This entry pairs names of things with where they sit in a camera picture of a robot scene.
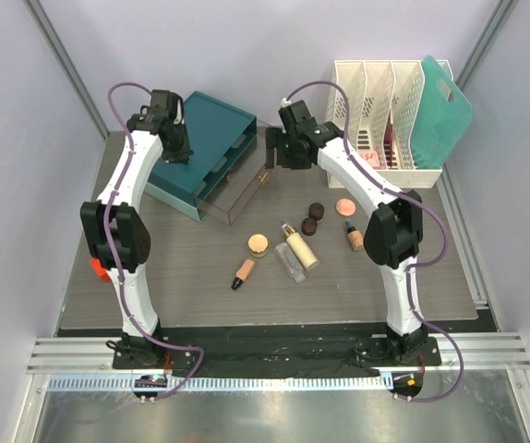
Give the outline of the peach tube black cap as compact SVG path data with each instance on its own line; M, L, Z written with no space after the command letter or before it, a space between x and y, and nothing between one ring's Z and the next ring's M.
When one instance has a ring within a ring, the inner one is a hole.
M238 290L243 285L243 283L250 277L255 266L256 262L253 259L246 259L241 265L241 267L237 270L235 277L232 281L231 288L235 291Z

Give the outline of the teal drawer organizer box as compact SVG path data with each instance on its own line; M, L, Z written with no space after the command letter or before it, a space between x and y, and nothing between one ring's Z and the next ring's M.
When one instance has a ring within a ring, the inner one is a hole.
M193 154L186 164L157 161L145 192L201 222L214 189L255 141L257 117L199 91L184 105Z

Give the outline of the dark brown jar front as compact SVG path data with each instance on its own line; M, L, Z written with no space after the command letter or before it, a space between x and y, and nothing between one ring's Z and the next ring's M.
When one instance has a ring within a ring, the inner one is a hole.
M305 236L312 236L318 230L318 221L311 217L306 217L301 221L301 232Z

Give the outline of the small foundation dropper bottle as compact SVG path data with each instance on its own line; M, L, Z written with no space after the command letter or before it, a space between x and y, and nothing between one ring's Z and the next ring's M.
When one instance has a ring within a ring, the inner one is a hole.
M354 227L350 221L345 221L345 231L347 240L354 252L360 252L364 250L364 235Z

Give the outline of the large beige foundation bottle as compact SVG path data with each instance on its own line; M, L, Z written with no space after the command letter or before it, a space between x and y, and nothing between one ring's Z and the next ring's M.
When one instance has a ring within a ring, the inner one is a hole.
M283 222L281 230L284 241L289 245L302 267L306 271L311 271L316 268L319 264L319 259L295 227L287 222Z

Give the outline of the dark brown jar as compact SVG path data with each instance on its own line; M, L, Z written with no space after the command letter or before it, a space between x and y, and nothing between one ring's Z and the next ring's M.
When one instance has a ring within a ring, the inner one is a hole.
M315 202L308 207L308 217L319 222L325 213L325 208L322 204Z
M301 221L301 232L305 236L312 236L318 230L318 221L311 217L306 217Z

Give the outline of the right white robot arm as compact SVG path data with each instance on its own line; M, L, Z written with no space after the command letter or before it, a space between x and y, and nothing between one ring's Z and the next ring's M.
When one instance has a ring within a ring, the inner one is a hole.
M428 340L428 327L417 308L415 265L423 239L420 196L390 184L336 124L319 124L305 102L286 104L278 114L283 126L266 130L266 167L305 170L318 165L339 180L367 214L364 249L383 279L387 355L396 364L410 363Z

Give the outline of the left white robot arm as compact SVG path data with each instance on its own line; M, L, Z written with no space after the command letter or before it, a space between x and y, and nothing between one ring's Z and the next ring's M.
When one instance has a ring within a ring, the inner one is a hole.
M123 87L150 95L150 103L128 120L120 116L113 99ZM109 89L107 100L125 131L124 145L107 185L95 200L82 204L79 215L90 255L114 286L123 319L122 343L135 347L133 354L142 365L154 368L164 361L170 346L163 341L160 320L151 305L146 277L151 236L139 205L155 164L187 163L193 151L184 101L178 94L122 82Z

